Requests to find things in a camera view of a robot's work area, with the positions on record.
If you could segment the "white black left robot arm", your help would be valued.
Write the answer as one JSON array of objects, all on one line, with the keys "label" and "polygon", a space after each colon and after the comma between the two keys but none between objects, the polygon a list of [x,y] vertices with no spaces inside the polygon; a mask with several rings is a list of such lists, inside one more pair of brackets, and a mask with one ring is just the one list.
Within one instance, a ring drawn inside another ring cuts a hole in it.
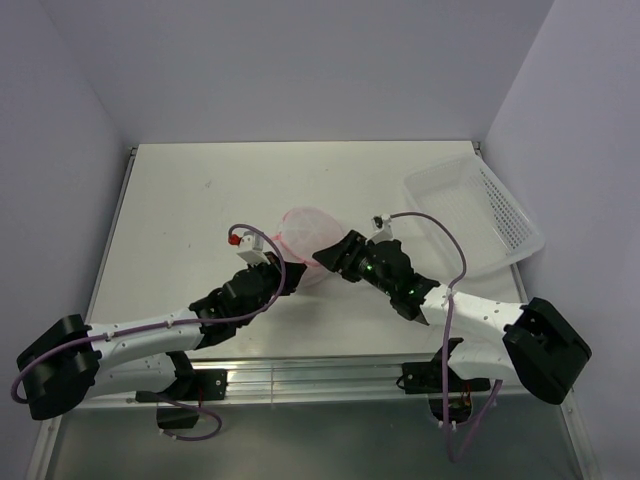
[{"label": "white black left robot arm", "polygon": [[268,254],[176,312],[128,324],[89,325],[79,314],[65,316],[18,355],[11,397],[35,420],[116,393],[183,399],[195,386],[188,352],[233,338],[278,297],[294,293],[306,269]]}]

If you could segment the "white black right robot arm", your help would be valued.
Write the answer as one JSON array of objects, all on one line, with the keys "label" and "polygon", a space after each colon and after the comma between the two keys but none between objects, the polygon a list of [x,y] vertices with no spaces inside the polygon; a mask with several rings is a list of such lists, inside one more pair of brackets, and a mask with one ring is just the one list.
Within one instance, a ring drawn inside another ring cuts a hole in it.
[{"label": "white black right robot arm", "polygon": [[350,231],[312,257],[343,279],[365,281],[384,293],[402,318],[451,327],[443,359],[432,368],[443,389],[479,378],[516,380],[539,400],[559,405],[592,357],[549,301],[508,303],[455,291],[420,275],[399,240],[375,243]]}]

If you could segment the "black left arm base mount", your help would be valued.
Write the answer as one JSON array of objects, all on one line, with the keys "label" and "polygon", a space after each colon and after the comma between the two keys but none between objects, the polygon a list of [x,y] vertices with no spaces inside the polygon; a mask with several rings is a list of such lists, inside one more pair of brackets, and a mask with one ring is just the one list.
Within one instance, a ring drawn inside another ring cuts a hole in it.
[{"label": "black left arm base mount", "polygon": [[[159,433],[173,441],[200,442],[216,437],[222,430],[222,419],[204,403],[224,398],[227,372],[213,369],[198,373],[184,352],[169,352],[166,356],[171,360],[174,374],[169,386],[160,392],[137,391],[135,401],[167,404],[167,407],[156,408],[156,424]],[[193,429],[202,417],[215,422],[213,431],[196,436],[183,433]]]}]

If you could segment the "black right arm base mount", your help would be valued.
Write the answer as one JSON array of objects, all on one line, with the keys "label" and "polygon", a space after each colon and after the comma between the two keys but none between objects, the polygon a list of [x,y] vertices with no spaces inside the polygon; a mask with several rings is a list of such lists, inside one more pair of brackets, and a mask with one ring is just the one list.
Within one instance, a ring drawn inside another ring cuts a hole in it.
[{"label": "black right arm base mount", "polygon": [[[395,382],[406,395],[426,395],[431,414],[437,421],[444,419],[442,360],[442,349],[439,349],[429,361],[405,362]],[[464,424],[473,413],[472,394],[489,392],[492,384],[488,378],[462,379],[451,368],[447,373],[449,419]]]}]

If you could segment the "white mesh laundry bag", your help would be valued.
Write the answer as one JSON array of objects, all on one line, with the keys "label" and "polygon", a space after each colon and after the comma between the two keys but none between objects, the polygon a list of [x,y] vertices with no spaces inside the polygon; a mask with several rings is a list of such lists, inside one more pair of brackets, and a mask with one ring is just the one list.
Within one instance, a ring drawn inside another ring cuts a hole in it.
[{"label": "white mesh laundry bag", "polygon": [[335,245],[344,236],[340,224],[329,214],[315,207],[296,207],[284,214],[272,240],[287,262],[306,266],[299,287],[308,288],[329,274],[312,255]]}]

